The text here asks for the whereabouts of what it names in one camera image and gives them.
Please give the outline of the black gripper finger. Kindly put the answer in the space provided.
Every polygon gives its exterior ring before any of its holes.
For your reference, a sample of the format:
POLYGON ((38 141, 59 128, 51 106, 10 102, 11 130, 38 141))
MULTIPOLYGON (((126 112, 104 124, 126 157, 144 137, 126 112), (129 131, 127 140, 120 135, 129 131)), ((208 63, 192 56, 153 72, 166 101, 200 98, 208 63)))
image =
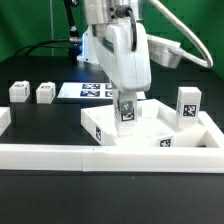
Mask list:
POLYGON ((134 106, 132 101, 122 101, 120 103, 120 112, 122 114, 133 114, 134 106))
POLYGON ((119 100, 119 90, 115 85, 112 84, 112 93, 113 93, 113 105, 118 106, 118 100, 119 100))

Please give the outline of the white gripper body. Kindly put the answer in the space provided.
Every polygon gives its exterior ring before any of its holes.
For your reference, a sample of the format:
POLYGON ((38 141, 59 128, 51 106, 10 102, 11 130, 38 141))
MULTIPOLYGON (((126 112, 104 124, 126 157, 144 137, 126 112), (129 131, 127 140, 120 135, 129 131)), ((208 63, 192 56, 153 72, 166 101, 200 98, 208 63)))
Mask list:
POLYGON ((108 78, 122 92, 147 91, 151 85, 151 68, 145 28, 137 27, 137 49, 132 47, 129 19, 119 19, 106 27, 106 36, 95 40, 99 64, 108 78))

